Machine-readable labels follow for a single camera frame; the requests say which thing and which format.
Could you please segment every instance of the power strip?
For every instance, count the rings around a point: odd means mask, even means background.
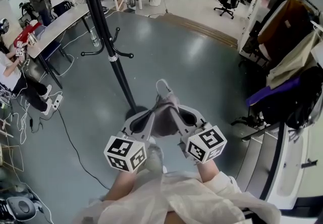
[[[60,94],[55,99],[55,101],[54,101],[54,103],[52,105],[52,107],[54,108],[55,111],[59,108],[59,106],[60,106],[60,104],[62,102],[62,99],[63,99],[63,96],[60,95]]]

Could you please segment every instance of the plastic bottle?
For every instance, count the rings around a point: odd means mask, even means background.
[[[96,34],[92,30],[90,30],[90,33],[91,33],[91,40],[93,45],[95,47],[98,47],[100,44],[99,44],[99,41],[97,40]]]

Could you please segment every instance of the coat rack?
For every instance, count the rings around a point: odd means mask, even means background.
[[[101,49],[99,51],[94,52],[82,52],[81,55],[83,57],[86,55],[97,55],[104,50],[104,47],[106,47],[107,52],[109,54],[109,61],[111,63],[113,71],[131,108],[126,114],[126,118],[129,118],[130,116],[133,116],[140,111],[146,110],[146,108],[136,105],[119,59],[119,56],[128,57],[131,59],[134,57],[134,55],[133,53],[120,52],[115,47],[114,43],[118,38],[120,28],[116,28],[114,38],[112,38],[107,23],[105,21],[101,1],[86,0],[86,2],[89,7],[89,11],[92,16],[94,27],[98,34],[98,38],[101,42]]]

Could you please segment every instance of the gray floor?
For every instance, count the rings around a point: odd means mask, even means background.
[[[216,161],[222,171],[235,176],[247,146],[239,137],[251,131],[230,126],[234,118],[247,114],[244,73],[238,68],[238,53],[197,33],[139,15],[114,13],[107,22],[112,33],[116,27],[121,28],[116,42],[118,49],[135,54],[134,59],[122,58],[121,61],[137,104],[152,107],[155,83],[159,78],[166,79],[181,104],[199,110],[224,133],[228,145]],[[66,33],[62,43],[84,32],[80,23]],[[111,186],[117,171],[109,167],[103,149],[109,137],[123,125],[129,107],[107,52],[80,56],[82,51],[94,50],[88,34],[65,50],[75,57],[75,62],[69,72],[59,78],[64,96],[60,111],[85,167],[106,186]],[[59,54],[51,62],[60,72],[69,66]],[[49,76],[43,83],[51,83],[53,92],[59,90]],[[16,102],[14,109],[22,114]],[[30,113],[36,128],[39,114],[31,107]],[[12,132],[19,140],[17,129]],[[26,132],[27,141],[21,146],[25,172],[20,176],[51,209],[54,223],[71,223],[90,198],[106,190],[82,169],[58,113],[43,122],[43,130],[36,134],[30,132],[27,120]],[[166,167],[169,171],[196,171],[176,146],[178,141],[178,136],[157,140],[164,150]],[[45,220],[37,214],[32,223],[45,223]]]

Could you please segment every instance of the floor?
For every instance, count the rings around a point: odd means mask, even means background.
[[[158,15],[153,14],[164,14],[167,8],[169,13],[204,24],[238,40],[249,9],[249,4],[238,4],[232,20],[229,14],[225,13],[220,17],[220,11],[213,10],[214,7],[222,7],[219,0],[161,0],[158,7],[150,6],[149,0],[142,0],[142,3],[142,10],[137,6],[137,14],[157,17]]]
[[[118,49],[135,54],[133,59],[121,58],[121,61],[137,104],[152,107],[155,83],[160,78],[166,79],[181,104],[199,110],[223,132],[228,144],[216,162],[226,174],[236,176],[248,145],[239,138],[252,132],[230,125],[236,117],[247,114],[245,74],[238,68],[240,57],[236,50],[182,27],[135,14],[116,12],[106,21],[112,34],[116,27],[121,28],[116,42]],[[85,31],[84,25],[78,24],[67,31],[62,44]],[[109,137],[117,134],[123,125],[129,107],[106,51],[96,56],[80,56],[82,51],[95,50],[88,34],[65,50],[75,61],[70,70],[59,77],[64,97],[60,112],[84,166],[110,187],[118,171],[109,167],[103,149]],[[51,63],[61,73],[70,65],[59,53]],[[52,94],[59,91],[51,77],[46,76],[42,82],[53,85]],[[16,100],[13,106],[22,116]],[[34,119],[35,131],[39,113],[32,107],[28,112]],[[19,144],[16,121],[15,117],[11,128],[15,136],[12,145]],[[106,189],[81,167],[59,113],[42,122],[43,129],[32,134],[27,119],[27,140],[21,145],[25,171],[20,173],[20,178],[50,208],[54,223],[71,223],[73,216],[88,205],[89,199],[105,194]],[[168,171],[197,171],[196,166],[184,158],[178,142],[178,136],[157,140],[164,151]],[[16,152],[14,159],[15,165],[21,166]],[[32,223],[45,223],[43,215],[38,213]]]

